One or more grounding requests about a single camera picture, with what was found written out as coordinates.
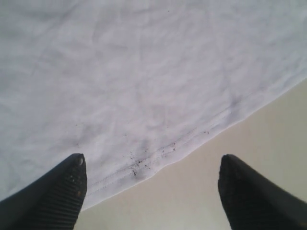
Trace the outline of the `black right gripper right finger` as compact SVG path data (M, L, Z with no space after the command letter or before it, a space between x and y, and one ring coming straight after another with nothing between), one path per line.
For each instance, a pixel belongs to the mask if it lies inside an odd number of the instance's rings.
M305 230L307 204L235 155L221 158L218 191L233 230Z

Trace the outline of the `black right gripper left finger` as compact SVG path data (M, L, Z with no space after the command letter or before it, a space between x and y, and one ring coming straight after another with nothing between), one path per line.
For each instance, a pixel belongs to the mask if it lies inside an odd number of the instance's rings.
M83 154L67 157L39 179L0 202L2 230L72 230L87 192Z

